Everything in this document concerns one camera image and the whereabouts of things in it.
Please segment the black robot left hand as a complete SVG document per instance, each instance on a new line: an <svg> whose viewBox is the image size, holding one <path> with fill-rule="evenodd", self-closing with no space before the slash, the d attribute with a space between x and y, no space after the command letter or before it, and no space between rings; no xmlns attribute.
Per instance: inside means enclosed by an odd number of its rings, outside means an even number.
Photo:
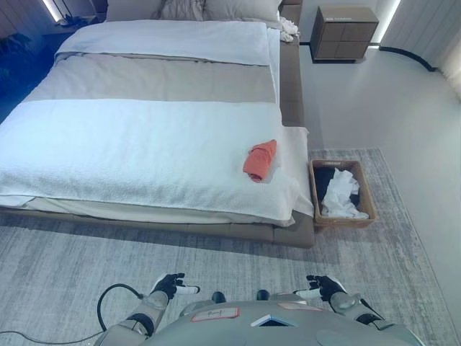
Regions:
<svg viewBox="0 0 461 346"><path fill-rule="evenodd" d="M174 274L163 273L154 283L150 294L156 291L163 291L168 296L168 299L171 300L176 294L194 295L201 291L199 286L187 285L184 279L185 274L183 272Z"/></svg>

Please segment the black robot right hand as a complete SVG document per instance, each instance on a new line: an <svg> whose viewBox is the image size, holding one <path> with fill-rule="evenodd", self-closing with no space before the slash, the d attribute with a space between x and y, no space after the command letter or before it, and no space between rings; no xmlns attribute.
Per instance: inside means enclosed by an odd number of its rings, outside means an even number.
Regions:
<svg viewBox="0 0 461 346"><path fill-rule="evenodd" d="M293 291L295 295L305 300L320 298L322 301L329 302L335 293L346 292L343 285L331 276L307 275L306 280L308 281L308 288Z"/></svg>

